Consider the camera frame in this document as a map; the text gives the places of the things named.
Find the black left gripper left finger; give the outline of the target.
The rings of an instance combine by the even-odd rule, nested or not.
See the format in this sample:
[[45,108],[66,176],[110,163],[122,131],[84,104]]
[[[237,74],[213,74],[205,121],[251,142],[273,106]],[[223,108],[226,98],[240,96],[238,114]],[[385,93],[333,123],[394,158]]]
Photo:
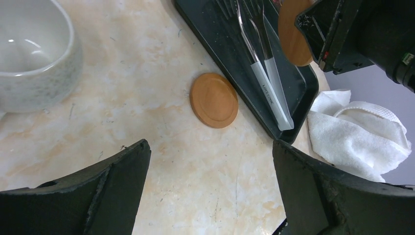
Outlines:
[[65,177],[0,193],[3,235],[130,235],[151,149],[140,140]]

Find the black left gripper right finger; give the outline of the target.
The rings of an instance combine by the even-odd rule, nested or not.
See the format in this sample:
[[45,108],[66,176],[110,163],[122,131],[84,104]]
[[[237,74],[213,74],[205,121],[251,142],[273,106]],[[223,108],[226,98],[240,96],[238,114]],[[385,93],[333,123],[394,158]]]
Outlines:
[[277,235],[412,235],[415,188],[373,182],[273,143],[286,218]]

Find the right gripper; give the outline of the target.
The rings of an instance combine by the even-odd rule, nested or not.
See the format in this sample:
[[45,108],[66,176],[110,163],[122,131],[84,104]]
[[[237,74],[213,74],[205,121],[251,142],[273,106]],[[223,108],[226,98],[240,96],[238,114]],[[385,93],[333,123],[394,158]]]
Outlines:
[[412,0],[319,0],[295,26],[324,72],[376,65],[393,82],[415,89],[415,3]]

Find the wooden coaster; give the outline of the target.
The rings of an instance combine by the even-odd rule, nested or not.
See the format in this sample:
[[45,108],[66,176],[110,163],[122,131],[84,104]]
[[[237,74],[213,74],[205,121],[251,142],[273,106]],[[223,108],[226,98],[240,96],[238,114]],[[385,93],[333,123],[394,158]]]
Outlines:
[[304,67],[312,61],[305,37],[295,26],[297,15],[308,9],[313,0],[284,0],[278,18],[278,36],[286,58],[295,66]]
[[195,79],[189,93],[195,116],[206,126],[229,126],[238,113],[238,98],[230,82],[217,73],[203,73]]

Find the white towel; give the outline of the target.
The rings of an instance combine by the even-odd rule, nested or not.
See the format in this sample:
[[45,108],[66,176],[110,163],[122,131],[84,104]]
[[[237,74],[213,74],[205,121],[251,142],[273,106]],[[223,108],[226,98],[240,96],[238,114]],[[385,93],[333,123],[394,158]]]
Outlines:
[[350,90],[320,92],[308,113],[313,151],[347,173],[374,182],[412,152],[407,130],[387,108],[351,101]]

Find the metal tongs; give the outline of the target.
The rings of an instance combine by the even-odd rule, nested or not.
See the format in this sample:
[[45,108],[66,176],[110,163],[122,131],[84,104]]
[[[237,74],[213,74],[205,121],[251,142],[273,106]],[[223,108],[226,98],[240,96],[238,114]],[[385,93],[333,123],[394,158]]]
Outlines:
[[[279,130],[294,129],[280,76],[265,27],[264,2],[262,0],[217,0],[223,16],[229,21],[231,31],[242,36],[250,55],[251,69],[260,85],[265,99],[277,121]],[[259,58],[248,37],[249,25],[254,28],[264,59]]]

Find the black baking tray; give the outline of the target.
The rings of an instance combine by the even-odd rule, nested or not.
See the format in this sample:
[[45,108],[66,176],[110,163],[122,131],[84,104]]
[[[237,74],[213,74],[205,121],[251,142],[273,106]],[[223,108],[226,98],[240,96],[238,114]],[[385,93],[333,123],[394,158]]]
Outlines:
[[260,90],[250,53],[243,41],[232,0],[176,0],[174,7],[209,53],[219,69],[235,87],[255,118],[274,140],[294,143],[319,92],[318,78],[311,66],[291,64],[279,43],[278,9],[264,1],[265,24],[291,117],[292,130],[281,131]]

